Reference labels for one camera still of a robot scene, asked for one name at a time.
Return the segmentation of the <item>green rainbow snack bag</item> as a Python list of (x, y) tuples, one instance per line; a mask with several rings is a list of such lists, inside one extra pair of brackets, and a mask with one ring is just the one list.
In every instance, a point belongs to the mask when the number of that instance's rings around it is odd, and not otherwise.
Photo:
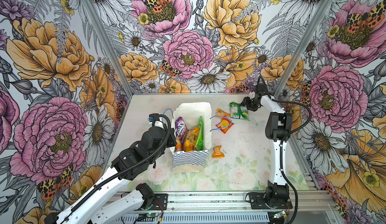
[(242, 106), (236, 102), (231, 102), (230, 117), (233, 119), (249, 120), (249, 112), (245, 106)]

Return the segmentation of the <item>purple candy bag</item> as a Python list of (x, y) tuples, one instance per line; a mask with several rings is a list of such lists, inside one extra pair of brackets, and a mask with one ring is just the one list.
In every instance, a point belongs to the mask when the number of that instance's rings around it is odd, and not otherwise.
[(188, 128), (185, 124), (185, 121), (182, 117), (179, 117), (175, 121), (175, 137), (179, 140), (183, 140), (188, 132)]

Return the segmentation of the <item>yellow mango candy bag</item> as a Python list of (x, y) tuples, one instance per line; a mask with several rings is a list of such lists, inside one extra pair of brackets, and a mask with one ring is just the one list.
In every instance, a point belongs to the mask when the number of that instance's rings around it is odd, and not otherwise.
[(195, 149), (198, 133), (199, 133), (198, 127), (195, 127), (187, 132), (183, 142), (184, 152), (190, 152)]

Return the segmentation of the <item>small red orange packet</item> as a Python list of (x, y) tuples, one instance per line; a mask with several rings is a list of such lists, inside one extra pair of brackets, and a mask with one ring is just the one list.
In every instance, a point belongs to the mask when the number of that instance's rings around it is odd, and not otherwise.
[(226, 134), (227, 131), (234, 125), (231, 119), (226, 117), (221, 117), (221, 121), (216, 124), (216, 127), (218, 130), (220, 130), (222, 133)]

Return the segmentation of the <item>orange biscuit packet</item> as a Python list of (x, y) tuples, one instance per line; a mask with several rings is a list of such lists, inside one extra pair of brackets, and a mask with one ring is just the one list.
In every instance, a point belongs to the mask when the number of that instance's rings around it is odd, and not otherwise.
[(218, 108), (216, 111), (216, 116), (221, 116), (221, 117), (230, 117), (230, 114), (223, 111), (222, 109)]

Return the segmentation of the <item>checkered paper bag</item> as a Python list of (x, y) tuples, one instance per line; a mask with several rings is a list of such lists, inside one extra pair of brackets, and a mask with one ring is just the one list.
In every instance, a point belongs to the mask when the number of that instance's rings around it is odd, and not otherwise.
[(174, 173), (200, 172), (212, 147), (212, 107), (208, 102), (182, 103), (174, 112)]

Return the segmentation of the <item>green Lays chips bag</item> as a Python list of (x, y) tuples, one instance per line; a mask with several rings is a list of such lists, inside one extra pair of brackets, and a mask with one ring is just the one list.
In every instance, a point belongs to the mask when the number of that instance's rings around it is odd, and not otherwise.
[(196, 141), (196, 151), (202, 151), (204, 149), (204, 140), (203, 140), (204, 121), (202, 116), (199, 119), (198, 128), (199, 128), (199, 133)]

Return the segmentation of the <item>small orange snack packet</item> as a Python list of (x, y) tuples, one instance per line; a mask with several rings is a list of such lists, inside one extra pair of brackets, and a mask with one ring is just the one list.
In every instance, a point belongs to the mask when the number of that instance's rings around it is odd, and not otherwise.
[(220, 159), (225, 157), (224, 153), (221, 152), (221, 147), (221, 145), (214, 147), (214, 152), (212, 154), (213, 159)]

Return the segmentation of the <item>Fox's fruits candy bag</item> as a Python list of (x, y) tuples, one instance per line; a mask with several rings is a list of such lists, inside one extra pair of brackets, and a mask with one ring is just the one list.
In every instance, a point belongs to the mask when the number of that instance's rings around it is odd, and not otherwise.
[(176, 138), (175, 153), (176, 153), (176, 152), (180, 152), (180, 151), (182, 151), (182, 150), (183, 150), (183, 145), (182, 145), (180, 139), (177, 137), (177, 138)]

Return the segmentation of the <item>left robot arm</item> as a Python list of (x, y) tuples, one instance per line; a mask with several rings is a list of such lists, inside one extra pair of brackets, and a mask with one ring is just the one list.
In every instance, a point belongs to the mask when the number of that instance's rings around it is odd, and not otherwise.
[(176, 145), (170, 119), (164, 114), (149, 117), (152, 126), (141, 140), (134, 142), (116, 157), (105, 174), (67, 209), (49, 214), (46, 224), (109, 224), (131, 211), (147, 211), (155, 194), (148, 184), (139, 184), (126, 196), (110, 204), (107, 202)]

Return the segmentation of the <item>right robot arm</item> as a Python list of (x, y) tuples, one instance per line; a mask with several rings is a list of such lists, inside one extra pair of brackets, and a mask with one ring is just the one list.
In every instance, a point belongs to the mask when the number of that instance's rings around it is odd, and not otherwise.
[(263, 196), (267, 207), (291, 206), (289, 184), (285, 177), (285, 150), (289, 139), (288, 133), (292, 130), (292, 115), (275, 101), (270, 95), (265, 83), (258, 83), (249, 97), (241, 103), (250, 111), (257, 111), (264, 107), (269, 111), (265, 127), (265, 136), (271, 145), (272, 165), (268, 185)]

